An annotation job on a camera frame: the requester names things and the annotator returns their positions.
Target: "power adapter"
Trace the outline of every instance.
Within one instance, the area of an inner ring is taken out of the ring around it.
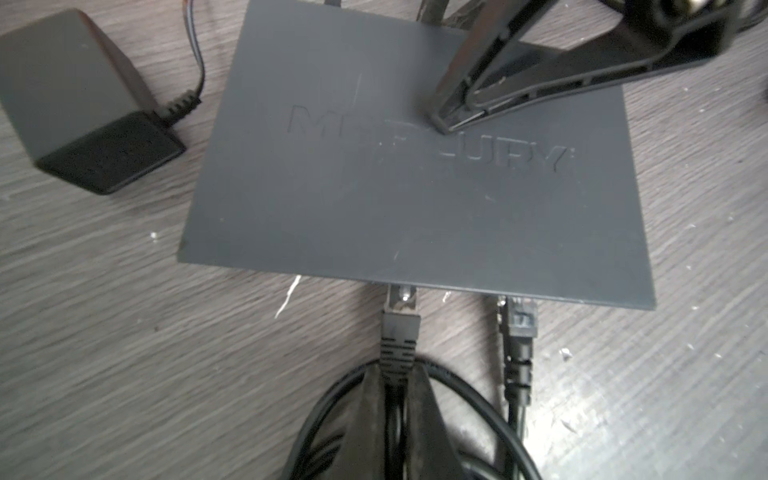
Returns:
[[[33,163],[96,194],[181,155],[170,126],[200,103],[199,93],[161,107],[131,61],[76,9],[0,36],[0,103]]]

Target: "cable strain relief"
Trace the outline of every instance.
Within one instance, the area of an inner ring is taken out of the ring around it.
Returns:
[[[192,90],[187,90],[172,101],[159,107],[155,111],[155,114],[157,114],[166,127],[170,127],[186,117],[192,110],[197,108],[200,103],[200,97],[198,97]]]

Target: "black cable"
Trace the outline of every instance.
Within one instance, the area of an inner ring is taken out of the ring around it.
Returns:
[[[624,14],[624,0],[598,0],[603,5],[615,10],[616,12]],[[763,20],[768,17],[768,0],[762,0],[757,7],[755,7],[752,13],[741,19],[738,32],[747,31],[752,27],[757,26]]]
[[[182,11],[184,12],[184,27],[187,29],[187,38],[192,47],[192,55],[200,69],[200,80],[194,90],[187,90],[172,101],[169,101],[162,107],[155,110],[155,114],[165,126],[170,127],[182,118],[186,117],[192,110],[200,104],[200,95],[203,93],[205,85],[205,63],[203,54],[200,52],[200,45],[197,43],[197,33],[194,29],[194,0],[182,0]]]
[[[520,438],[482,395],[450,370],[424,359],[417,359],[416,362],[424,366],[430,378],[437,380],[462,397],[491,426],[502,439],[512,458],[518,464],[520,472],[527,480],[541,480],[541,475],[522,445]],[[293,443],[288,460],[280,475],[281,480],[310,480],[330,467],[333,463],[333,457],[339,451],[342,439],[338,436],[334,437],[311,450],[310,446],[323,420],[328,416],[333,406],[362,382],[366,370],[373,363],[376,361],[368,362],[351,370],[328,389],[318,401],[307,416],[296,441]],[[504,478],[503,474],[497,472],[490,465],[484,462],[480,465],[478,462],[482,461],[479,459],[466,454],[461,454],[461,459],[462,465],[478,480]]]

